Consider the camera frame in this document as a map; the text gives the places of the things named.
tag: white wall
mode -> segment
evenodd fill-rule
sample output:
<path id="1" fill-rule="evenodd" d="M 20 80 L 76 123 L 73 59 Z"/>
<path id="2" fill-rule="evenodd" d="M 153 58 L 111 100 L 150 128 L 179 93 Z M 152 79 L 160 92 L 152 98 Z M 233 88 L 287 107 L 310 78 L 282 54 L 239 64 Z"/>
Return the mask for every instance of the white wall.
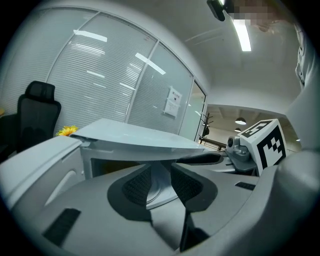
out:
<path id="1" fill-rule="evenodd" d="M 160 39 L 189 68 L 205 94 L 209 93 L 211 88 L 210 78 L 205 75 L 197 60 L 184 43 L 162 24 L 144 13 L 139 12 L 139 10 L 108 0 L 52 0 L 42 3 L 38 6 L 38 9 L 50 7 L 78 7 L 99 10 L 135 24 Z"/>
<path id="2" fill-rule="evenodd" d="M 300 142 L 295 140 L 285 140 L 285 143 L 288 155 L 301 151 Z"/>
<path id="3" fill-rule="evenodd" d="M 235 131 L 221 130 L 213 127 L 209 127 L 209 130 L 210 133 L 206 138 L 223 144 L 227 144 L 230 136 L 237 136 Z"/>
<path id="4" fill-rule="evenodd" d="M 216 69 L 208 104 L 284 115 L 301 91 L 294 68 Z"/>

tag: coat rack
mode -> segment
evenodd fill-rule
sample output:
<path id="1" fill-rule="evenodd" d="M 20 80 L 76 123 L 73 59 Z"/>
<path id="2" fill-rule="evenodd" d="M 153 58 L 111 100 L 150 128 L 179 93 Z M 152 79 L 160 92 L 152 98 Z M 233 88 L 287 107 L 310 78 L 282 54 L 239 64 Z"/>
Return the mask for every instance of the coat rack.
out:
<path id="1" fill-rule="evenodd" d="M 210 116 L 210 113 L 208 113 L 208 116 L 206 116 L 205 114 L 204 116 L 205 116 L 205 121 L 201 119 L 201 121 L 203 122 L 202 125 L 204 126 L 204 129 L 203 129 L 202 135 L 200 135 L 200 138 L 199 138 L 200 144 L 202 144 L 202 140 L 205 138 L 205 136 L 209 134 L 209 124 L 214 122 L 214 121 L 209 122 L 209 119 L 213 118 L 213 116 Z"/>

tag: ceiling light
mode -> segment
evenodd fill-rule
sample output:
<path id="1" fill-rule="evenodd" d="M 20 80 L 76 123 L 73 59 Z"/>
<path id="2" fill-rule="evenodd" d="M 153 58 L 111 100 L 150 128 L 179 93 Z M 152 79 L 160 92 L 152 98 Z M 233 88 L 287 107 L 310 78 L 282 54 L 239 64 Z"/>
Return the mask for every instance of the ceiling light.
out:
<path id="1" fill-rule="evenodd" d="M 242 125 L 242 126 L 244 126 L 244 125 L 247 124 L 246 120 L 245 120 L 244 118 L 242 118 L 242 117 L 237 118 L 237 119 L 235 120 L 235 122 L 236 122 L 238 125 Z"/>
<path id="2" fill-rule="evenodd" d="M 145 56 L 141 55 L 140 53 L 136 53 L 135 55 L 138 59 L 142 60 L 146 64 L 148 64 L 150 67 L 154 68 L 156 71 L 158 71 L 161 75 L 164 75 L 166 72 L 158 67 L 156 64 L 154 64 L 151 60 L 147 59 Z"/>
<path id="3" fill-rule="evenodd" d="M 248 30 L 244 20 L 233 20 L 235 31 L 238 34 L 240 45 L 243 52 L 251 52 L 251 44 L 249 39 Z"/>
<path id="4" fill-rule="evenodd" d="M 99 35 L 99 34 L 90 33 L 90 32 L 83 31 L 83 30 L 73 30 L 73 32 L 76 35 L 85 36 L 85 37 L 97 39 L 97 40 L 100 40 L 100 41 L 103 41 L 103 42 L 107 42 L 107 38 L 105 36 L 102 36 L 102 35 Z"/>

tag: ceiling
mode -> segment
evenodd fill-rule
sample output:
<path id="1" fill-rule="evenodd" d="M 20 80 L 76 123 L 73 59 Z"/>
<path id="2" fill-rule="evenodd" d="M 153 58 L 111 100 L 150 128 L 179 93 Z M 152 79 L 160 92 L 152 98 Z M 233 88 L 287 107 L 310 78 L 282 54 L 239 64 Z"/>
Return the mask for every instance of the ceiling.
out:
<path id="1" fill-rule="evenodd" d="M 210 105 L 207 108 L 207 116 L 210 113 L 210 127 L 234 132 L 235 128 L 241 131 L 253 126 L 261 120 L 278 119 L 286 140 L 295 141 L 298 137 L 295 130 L 291 126 L 289 120 L 283 116 L 270 113 L 262 113 L 254 110 L 241 109 L 236 107 L 221 107 Z M 246 121 L 246 125 L 235 123 L 236 119 L 242 117 Z"/>
<path id="2" fill-rule="evenodd" d="M 295 68 L 299 43 L 292 25 L 278 23 L 274 33 L 247 26 L 251 52 L 242 52 L 231 20 L 221 22 L 207 0 L 118 0 L 163 24 L 193 53 L 202 69 L 214 79 L 217 68 Z"/>

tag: black vent slot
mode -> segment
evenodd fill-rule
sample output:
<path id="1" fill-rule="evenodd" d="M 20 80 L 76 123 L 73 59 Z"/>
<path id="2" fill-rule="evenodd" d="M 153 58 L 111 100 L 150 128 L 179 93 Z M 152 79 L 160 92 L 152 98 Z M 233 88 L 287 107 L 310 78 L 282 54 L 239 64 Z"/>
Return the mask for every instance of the black vent slot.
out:
<path id="1" fill-rule="evenodd" d="M 253 191 L 255 189 L 255 187 L 256 187 L 256 185 L 245 183 L 245 182 L 242 182 L 242 181 L 240 181 L 237 184 L 235 184 L 235 186 L 243 188 L 243 189 L 246 189 L 246 190 L 251 190 L 251 191 Z"/>
<path id="2" fill-rule="evenodd" d="M 43 236 L 56 246 L 61 247 L 67 238 L 70 230 L 74 226 L 81 211 L 72 208 L 66 208 L 43 233 Z"/>
<path id="3" fill-rule="evenodd" d="M 211 180 L 178 163 L 171 165 L 171 185 L 190 213 L 206 210 L 218 194 L 218 188 Z"/>
<path id="4" fill-rule="evenodd" d="M 122 187 L 122 192 L 132 203 L 146 207 L 150 188 L 151 169 L 149 168 L 133 179 L 127 181 Z"/>

